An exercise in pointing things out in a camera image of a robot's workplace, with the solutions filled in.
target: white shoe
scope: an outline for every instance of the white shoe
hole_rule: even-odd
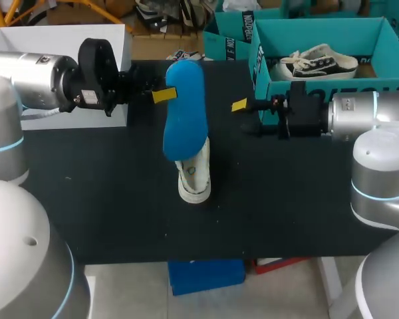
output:
[[[179,170],[179,194],[184,201],[199,204],[210,196],[209,158],[210,146],[207,138],[197,155],[186,161],[175,162]]]
[[[354,77],[357,68],[354,57],[337,53],[323,44],[282,58],[271,75],[282,81],[347,79]]]

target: blue insole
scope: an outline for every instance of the blue insole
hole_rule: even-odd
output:
[[[208,135],[203,70],[192,60],[178,61],[168,68],[166,84],[176,88],[178,97],[168,101],[163,152],[170,161],[188,160]]]

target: black tabletop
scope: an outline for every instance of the black tabletop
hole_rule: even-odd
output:
[[[165,74],[168,61],[142,65]],[[352,144],[244,135],[246,62],[205,62],[211,197],[184,202],[162,153],[166,106],[127,128],[25,132],[24,187],[86,264],[366,255],[394,232],[350,210]]]

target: white floor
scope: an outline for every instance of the white floor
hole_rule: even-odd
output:
[[[362,259],[336,259],[343,284]],[[166,263],[87,266],[86,275],[95,285],[91,319],[328,319],[316,260],[249,273],[243,284],[178,297],[172,295]]]

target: white box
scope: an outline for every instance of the white box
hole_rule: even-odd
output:
[[[78,49],[86,38],[106,39],[114,51],[119,70],[131,65],[132,36],[124,25],[59,25],[0,28],[0,51],[67,55],[78,62]],[[24,130],[56,128],[103,128],[126,126],[127,104],[117,105],[109,118],[103,110],[75,108],[40,120],[22,121]]]

